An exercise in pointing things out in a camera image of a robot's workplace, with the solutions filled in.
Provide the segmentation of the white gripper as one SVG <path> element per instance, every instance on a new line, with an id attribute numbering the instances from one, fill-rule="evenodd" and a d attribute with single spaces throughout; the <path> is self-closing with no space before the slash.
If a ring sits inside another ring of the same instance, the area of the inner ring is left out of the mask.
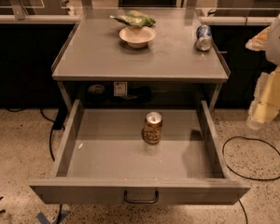
<path id="1" fill-rule="evenodd" d="M 266 49 L 266 59 L 278 66 L 270 74 L 260 75 L 248 110 L 247 126 L 259 130 L 271 123 L 280 112 L 280 14 L 270 27 L 249 39 L 245 47 L 254 51 Z"/>

